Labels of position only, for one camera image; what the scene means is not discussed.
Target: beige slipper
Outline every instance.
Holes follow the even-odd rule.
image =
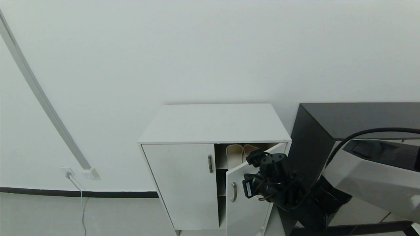
[[[247,156],[249,156],[249,154],[252,151],[258,150],[258,147],[252,146],[250,144],[246,144],[244,145],[244,155],[242,156],[242,162],[246,162],[247,161]]]
[[[226,148],[226,160],[228,163],[228,170],[235,168],[242,164],[242,153],[244,148],[239,144],[232,144]]]

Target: label sticker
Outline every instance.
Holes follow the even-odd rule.
[[[252,194],[251,194],[251,185],[249,184],[249,182],[247,182],[247,191],[248,191],[248,197],[252,196]]]

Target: white wall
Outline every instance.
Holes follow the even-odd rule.
[[[101,181],[154,190],[136,140],[166,103],[420,102],[420,3],[7,1],[32,70]],[[73,189],[81,168],[1,45],[1,186]]]

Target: cabinet door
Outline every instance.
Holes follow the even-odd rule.
[[[278,144],[266,152],[284,153],[286,143]],[[256,174],[259,168],[248,163],[226,172],[226,235],[227,236],[254,236],[263,227],[271,210],[271,204],[267,201],[258,201],[256,197],[248,199],[245,196],[242,180],[244,174]],[[236,184],[236,196],[232,184]]]
[[[175,229],[219,228],[213,144],[142,145]],[[213,172],[209,171],[209,155]]]

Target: open cabinet door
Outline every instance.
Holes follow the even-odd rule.
[[[266,152],[284,153],[285,149],[286,143],[280,143]],[[226,172],[226,236],[255,236],[264,227],[271,203],[258,201],[256,197],[248,199],[242,186],[244,174],[256,174],[258,170],[242,163]]]

